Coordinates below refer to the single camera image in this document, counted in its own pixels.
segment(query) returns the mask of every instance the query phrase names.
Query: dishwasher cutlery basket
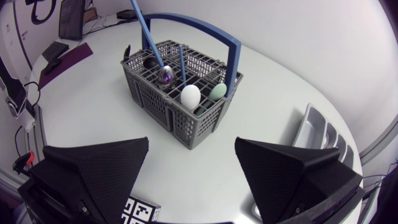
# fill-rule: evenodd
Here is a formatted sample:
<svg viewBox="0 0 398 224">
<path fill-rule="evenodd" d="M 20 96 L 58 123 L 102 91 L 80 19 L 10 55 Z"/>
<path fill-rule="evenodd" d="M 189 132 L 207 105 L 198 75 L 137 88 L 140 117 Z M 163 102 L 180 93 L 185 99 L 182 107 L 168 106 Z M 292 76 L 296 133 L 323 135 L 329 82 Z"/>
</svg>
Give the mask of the dishwasher cutlery basket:
<svg viewBox="0 0 398 224">
<path fill-rule="evenodd" d="M 229 47 L 226 65 L 187 45 L 182 45 L 186 76 L 186 81 L 183 82 L 179 43 L 166 40 L 156 44 L 164 64 L 172 67 L 177 77 L 175 87 L 163 91 L 157 86 L 159 65 L 151 69 L 146 69 L 142 65 L 146 58 L 154 57 L 144 33 L 142 33 L 142 50 L 132 54 L 129 60 L 121 62 L 133 100 L 164 129 L 172 131 L 174 137 L 184 146 L 193 149 L 218 127 L 243 78 L 243 75 L 236 71 L 241 43 L 221 29 L 192 17 L 162 13 L 145 15 L 144 19 L 149 29 L 151 19 L 182 22 L 212 35 Z M 213 101 L 208 95 L 219 83 L 226 84 L 227 92 L 221 99 Z M 196 85 L 201 93 L 200 104 L 191 111 L 182 106 L 180 101 L 184 84 Z"/>
</svg>

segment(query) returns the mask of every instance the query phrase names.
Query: cardboard box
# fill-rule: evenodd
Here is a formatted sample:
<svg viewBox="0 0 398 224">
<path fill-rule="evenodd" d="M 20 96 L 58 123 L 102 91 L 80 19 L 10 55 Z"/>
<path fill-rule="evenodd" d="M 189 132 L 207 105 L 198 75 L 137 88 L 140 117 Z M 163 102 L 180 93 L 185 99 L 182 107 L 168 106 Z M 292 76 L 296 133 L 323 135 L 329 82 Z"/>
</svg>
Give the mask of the cardboard box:
<svg viewBox="0 0 398 224">
<path fill-rule="evenodd" d="M 83 23 L 97 19 L 97 9 L 95 7 L 89 8 L 83 15 Z"/>
</svg>

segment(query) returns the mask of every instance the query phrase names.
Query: black egg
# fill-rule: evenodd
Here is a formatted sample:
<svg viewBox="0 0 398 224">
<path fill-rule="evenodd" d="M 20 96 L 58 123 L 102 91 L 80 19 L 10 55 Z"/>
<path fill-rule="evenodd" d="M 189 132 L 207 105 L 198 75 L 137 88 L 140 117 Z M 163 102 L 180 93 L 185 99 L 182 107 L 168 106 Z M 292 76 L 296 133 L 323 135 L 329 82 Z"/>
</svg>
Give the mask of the black egg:
<svg viewBox="0 0 398 224">
<path fill-rule="evenodd" d="M 153 68 L 153 67 L 155 67 L 155 66 L 157 65 L 156 58 L 154 58 L 154 57 L 146 58 L 146 59 L 144 60 L 144 62 L 142 63 L 142 65 L 143 65 L 146 69 L 151 69 L 151 68 Z"/>
</svg>

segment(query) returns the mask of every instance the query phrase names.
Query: white egg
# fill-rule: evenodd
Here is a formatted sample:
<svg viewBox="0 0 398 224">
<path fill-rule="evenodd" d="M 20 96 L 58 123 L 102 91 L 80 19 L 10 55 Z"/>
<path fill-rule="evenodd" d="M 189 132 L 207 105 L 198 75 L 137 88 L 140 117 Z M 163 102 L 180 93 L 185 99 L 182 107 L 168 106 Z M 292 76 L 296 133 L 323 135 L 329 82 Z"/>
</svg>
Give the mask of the white egg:
<svg viewBox="0 0 398 224">
<path fill-rule="evenodd" d="M 181 104 L 188 110 L 194 109 L 200 102 L 200 90 L 195 85 L 187 85 L 181 92 Z"/>
</svg>

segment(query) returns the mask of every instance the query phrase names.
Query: blue handle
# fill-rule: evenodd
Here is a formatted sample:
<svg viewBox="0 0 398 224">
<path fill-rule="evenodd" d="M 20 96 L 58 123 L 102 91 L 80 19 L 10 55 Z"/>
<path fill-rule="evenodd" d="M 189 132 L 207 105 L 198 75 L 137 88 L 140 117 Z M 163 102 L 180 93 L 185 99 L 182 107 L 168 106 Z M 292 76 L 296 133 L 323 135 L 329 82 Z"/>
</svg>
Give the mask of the blue handle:
<svg viewBox="0 0 398 224">
<path fill-rule="evenodd" d="M 185 67 L 184 67 L 184 57 L 182 55 L 182 46 L 181 44 L 178 45 L 178 50 L 180 52 L 180 68 L 181 68 L 181 77 L 182 77 L 182 81 L 184 82 L 184 87 L 186 87 L 186 83 L 185 83 Z"/>
<path fill-rule="evenodd" d="M 162 57 L 160 57 L 159 51 L 156 48 L 154 40 L 152 40 L 152 37 L 150 36 L 149 29 L 146 26 L 146 22 L 144 21 L 144 18 L 142 17 L 141 11 L 139 10 L 136 0 L 131 0 L 131 4 L 136 12 L 139 23 L 141 24 L 142 33 L 145 34 L 146 40 L 149 40 L 150 46 L 152 47 L 152 50 L 154 51 L 156 61 L 159 64 L 159 66 L 162 68 L 164 66 Z"/>
<path fill-rule="evenodd" d="M 218 39 L 225 45 L 227 45 L 229 47 L 229 50 L 228 50 L 228 60 L 226 65 L 226 74 L 224 81 L 225 85 L 227 86 L 225 97 L 228 97 L 232 93 L 236 78 L 236 71 L 238 69 L 239 56 L 241 53 L 240 41 L 238 41 L 233 36 L 227 34 L 226 32 L 222 31 L 221 29 L 207 22 L 189 16 L 183 16 L 174 13 L 157 13 L 157 14 L 144 15 L 144 20 L 149 30 L 150 30 L 151 19 L 167 19 L 171 21 L 181 22 L 183 24 L 197 28 Z M 149 48 L 148 40 L 145 37 L 144 31 L 142 31 L 142 49 L 148 49 L 148 48 Z"/>
</svg>

